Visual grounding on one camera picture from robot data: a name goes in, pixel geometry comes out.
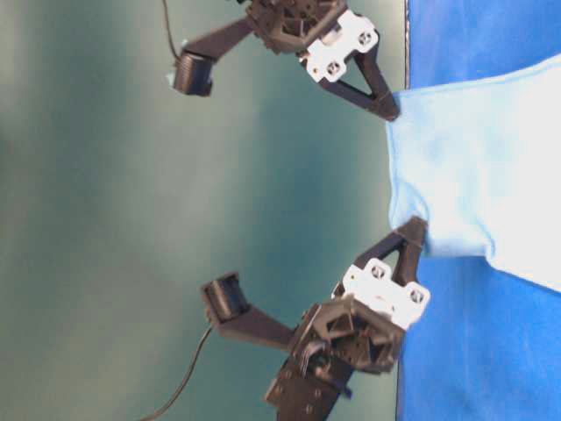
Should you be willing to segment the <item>black white upper gripper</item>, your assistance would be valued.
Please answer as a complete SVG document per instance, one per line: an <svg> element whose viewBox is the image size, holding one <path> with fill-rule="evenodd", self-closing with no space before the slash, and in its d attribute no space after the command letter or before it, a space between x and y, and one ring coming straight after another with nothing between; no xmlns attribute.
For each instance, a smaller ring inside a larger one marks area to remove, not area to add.
<svg viewBox="0 0 561 421"><path fill-rule="evenodd" d="M265 46L276 54L296 54L323 89L386 121L398 118L399 107L377 64L380 37L346 1L252 1L245 11ZM369 95L339 80L352 56Z"/></svg>

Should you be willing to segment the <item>black white lower gripper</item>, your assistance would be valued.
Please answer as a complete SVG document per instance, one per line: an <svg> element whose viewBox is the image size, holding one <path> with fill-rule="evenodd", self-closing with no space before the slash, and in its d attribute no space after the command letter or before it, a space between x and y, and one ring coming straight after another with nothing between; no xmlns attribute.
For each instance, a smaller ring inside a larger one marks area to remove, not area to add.
<svg viewBox="0 0 561 421"><path fill-rule="evenodd" d="M332 375L337 361L371 374L392 370L405 333L430 301L430 291L417 282L427 228L412 217L350 265L297 342L302 375ZM398 252L394 272L382 261L392 252Z"/></svg>

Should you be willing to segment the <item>black lower robot arm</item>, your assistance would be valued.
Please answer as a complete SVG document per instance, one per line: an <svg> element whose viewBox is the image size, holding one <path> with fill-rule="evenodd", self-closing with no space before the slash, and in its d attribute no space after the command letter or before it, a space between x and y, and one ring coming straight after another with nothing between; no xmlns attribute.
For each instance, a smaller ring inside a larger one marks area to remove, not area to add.
<svg viewBox="0 0 561 421"><path fill-rule="evenodd" d="M253 1L254 33L276 53L295 54L331 94L386 121L400 110L376 62L379 35L344 1ZM289 355L266 393L280 420L324 420L350 397L355 372L389 372L429 291L416 280L428 225L413 217L363 252L325 303L296 327Z"/></svg>

